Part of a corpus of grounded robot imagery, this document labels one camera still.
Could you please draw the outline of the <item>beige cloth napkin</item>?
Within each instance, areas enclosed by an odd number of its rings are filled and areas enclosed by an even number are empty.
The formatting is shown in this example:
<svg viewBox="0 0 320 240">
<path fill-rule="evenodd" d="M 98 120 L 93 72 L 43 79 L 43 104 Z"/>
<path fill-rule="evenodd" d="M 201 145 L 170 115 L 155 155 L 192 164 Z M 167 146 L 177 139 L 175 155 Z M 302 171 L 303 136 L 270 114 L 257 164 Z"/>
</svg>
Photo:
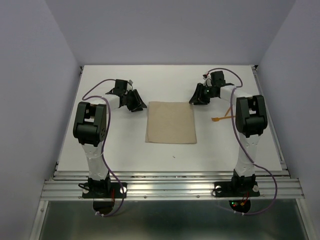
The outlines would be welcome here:
<svg viewBox="0 0 320 240">
<path fill-rule="evenodd" d="M 155 144 L 196 144 L 193 106 L 187 102 L 150 101 L 145 141 Z"/>
</svg>

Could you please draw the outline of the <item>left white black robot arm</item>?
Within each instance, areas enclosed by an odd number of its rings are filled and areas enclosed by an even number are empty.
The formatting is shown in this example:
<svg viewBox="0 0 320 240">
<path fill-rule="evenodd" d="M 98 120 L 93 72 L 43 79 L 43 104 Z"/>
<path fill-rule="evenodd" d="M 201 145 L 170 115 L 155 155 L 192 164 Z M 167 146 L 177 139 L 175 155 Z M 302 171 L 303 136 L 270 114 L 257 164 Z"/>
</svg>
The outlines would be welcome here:
<svg viewBox="0 0 320 240">
<path fill-rule="evenodd" d="M 104 157 L 111 112 L 127 107 L 134 113 L 147 107 L 131 80 L 112 79 L 114 87 L 111 90 L 103 95 L 93 95 L 92 92 L 104 82 L 99 82 L 83 95 L 74 118 L 72 133 L 84 150 L 89 169 L 87 181 L 78 184 L 84 199 L 126 197 L 126 183 L 116 177 Z"/>
</svg>

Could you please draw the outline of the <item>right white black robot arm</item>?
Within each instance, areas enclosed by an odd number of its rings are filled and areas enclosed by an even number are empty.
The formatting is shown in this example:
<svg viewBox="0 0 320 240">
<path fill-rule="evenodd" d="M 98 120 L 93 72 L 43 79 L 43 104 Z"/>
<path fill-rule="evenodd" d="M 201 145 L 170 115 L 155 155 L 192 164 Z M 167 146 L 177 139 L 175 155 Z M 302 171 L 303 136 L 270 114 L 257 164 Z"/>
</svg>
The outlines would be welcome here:
<svg viewBox="0 0 320 240">
<path fill-rule="evenodd" d="M 216 197 L 259 196 L 255 158 L 261 135 L 268 126 L 265 99 L 260 94 L 242 91 L 243 85 L 227 83 L 224 68 L 214 68 L 203 75 L 189 103 L 208 105 L 213 98 L 228 101 L 231 124 L 239 144 L 238 158 L 230 181 L 216 181 L 212 194 Z"/>
</svg>

